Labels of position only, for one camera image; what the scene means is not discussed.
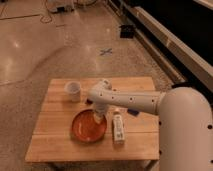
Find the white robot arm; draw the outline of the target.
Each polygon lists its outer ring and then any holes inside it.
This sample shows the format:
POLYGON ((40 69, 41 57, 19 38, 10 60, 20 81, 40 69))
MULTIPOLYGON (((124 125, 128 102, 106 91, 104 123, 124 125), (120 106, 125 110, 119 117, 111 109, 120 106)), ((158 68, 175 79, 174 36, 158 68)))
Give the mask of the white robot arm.
POLYGON ((213 171, 213 112, 199 91, 114 91, 103 79, 89 90, 88 98, 98 115, 114 105, 159 117, 160 171, 213 171))

